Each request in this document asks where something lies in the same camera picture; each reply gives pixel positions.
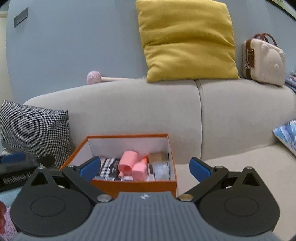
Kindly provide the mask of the left hand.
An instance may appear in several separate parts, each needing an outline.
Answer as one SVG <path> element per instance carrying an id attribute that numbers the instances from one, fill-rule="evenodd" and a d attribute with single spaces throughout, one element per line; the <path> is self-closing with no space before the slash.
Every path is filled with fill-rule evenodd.
<path id="1" fill-rule="evenodd" d="M 6 214 L 6 206 L 5 204 L 0 201 L 0 234 L 4 234 L 5 233 L 5 224 L 6 224 L 6 220 L 4 215 Z"/>

